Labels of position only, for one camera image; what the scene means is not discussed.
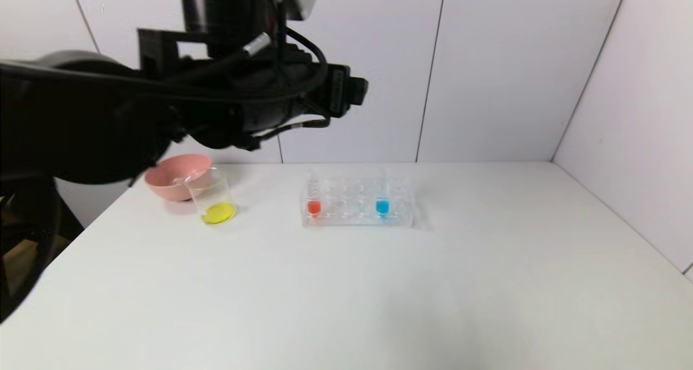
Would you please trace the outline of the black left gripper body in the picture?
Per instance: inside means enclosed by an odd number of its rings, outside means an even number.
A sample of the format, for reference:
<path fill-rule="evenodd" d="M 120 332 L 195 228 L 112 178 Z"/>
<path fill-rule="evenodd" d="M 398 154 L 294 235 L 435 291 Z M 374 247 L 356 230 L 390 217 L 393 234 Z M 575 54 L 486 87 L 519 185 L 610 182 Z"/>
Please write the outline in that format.
<path fill-rule="evenodd" d="M 288 54 L 284 62 L 274 54 L 260 54 L 243 66 L 243 93 L 266 98 L 293 88 L 319 71 L 309 54 Z M 279 127 L 302 115 L 327 114 L 341 118 L 351 107 L 351 75 L 348 66 L 329 64 L 326 79 L 305 94 L 278 102 L 243 106 L 243 131 L 260 132 Z"/>

